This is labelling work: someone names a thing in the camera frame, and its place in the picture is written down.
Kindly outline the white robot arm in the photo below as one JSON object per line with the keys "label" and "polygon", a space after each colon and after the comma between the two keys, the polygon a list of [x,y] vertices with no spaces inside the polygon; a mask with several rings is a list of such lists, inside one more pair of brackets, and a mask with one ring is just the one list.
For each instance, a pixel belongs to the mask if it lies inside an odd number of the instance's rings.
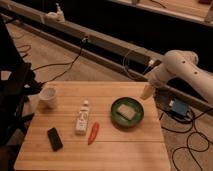
{"label": "white robot arm", "polygon": [[197,66],[198,55],[193,51],[170,50],[162,62],[146,74],[141,98],[148,99],[157,88],[162,88],[171,79],[180,78],[187,82],[211,106],[213,106],[213,73]]}

